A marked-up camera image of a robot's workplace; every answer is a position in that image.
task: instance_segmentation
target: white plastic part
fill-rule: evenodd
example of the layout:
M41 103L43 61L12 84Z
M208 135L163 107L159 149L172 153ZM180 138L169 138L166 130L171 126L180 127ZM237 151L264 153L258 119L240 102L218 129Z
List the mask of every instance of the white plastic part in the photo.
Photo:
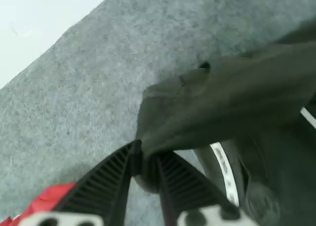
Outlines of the white plastic part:
M316 118L306 108L302 108L301 114L316 129Z
M79 226L83 223L91 223L91 226L104 226L100 216L78 213L39 212L21 221L19 226L40 226L48 219L56 219L57 226Z
M234 178L232 167L229 163L229 160L224 151L224 148L219 142L210 144L210 146L216 156L216 159L222 171L224 184L225 184L225 190L226 190L226 198L232 204L239 206L239 196L238 196L236 181Z
M219 205L200 208L199 211L204 215L206 224L204 226L259 226L250 219L242 210L238 220L223 220L220 215ZM186 224L187 212L182 212L178 218L178 226L188 226Z

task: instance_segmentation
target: dark green fabric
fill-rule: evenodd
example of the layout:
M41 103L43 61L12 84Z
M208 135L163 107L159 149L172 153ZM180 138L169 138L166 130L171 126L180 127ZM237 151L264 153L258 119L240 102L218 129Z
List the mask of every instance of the dark green fabric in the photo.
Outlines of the dark green fabric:
M309 26L147 88L136 135L145 158L201 148L196 153L207 176L225 191L207 148L221 141L240 205L252 218L262 226L314 225L316 131L300 110L316 110L315 32Z

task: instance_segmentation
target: gray carpet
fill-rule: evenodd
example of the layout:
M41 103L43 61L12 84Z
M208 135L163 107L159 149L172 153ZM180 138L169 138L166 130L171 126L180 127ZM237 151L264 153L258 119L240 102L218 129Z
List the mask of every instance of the gray carpet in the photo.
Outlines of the gray carpet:
M133 140L148 85L264 45L315 11L316 0L105 0L0 91L0 219ZM158 197L133 182L126 225L162 224Z

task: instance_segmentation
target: ribbed black plastic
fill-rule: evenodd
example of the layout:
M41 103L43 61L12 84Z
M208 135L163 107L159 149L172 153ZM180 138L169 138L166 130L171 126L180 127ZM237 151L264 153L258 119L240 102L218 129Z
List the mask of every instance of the ribbed black plastic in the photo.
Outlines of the ribbed black plastic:
M209 179L174 152L158 156L157 161L166 226L176 226L183 211L216 204L234 208Z
M57 204L54 211L96 214L105 226L124 224L130 183L129 151L126 145L105 158Z

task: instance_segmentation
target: red object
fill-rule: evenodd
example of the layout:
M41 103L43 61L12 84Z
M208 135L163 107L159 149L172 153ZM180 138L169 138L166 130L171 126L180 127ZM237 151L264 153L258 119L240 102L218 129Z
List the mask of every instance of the red object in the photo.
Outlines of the red object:
M8 217L0 226L18 226L22 219L35 212L50 211L74 185L75 183L69 183L46 188L19 217L14 220Z

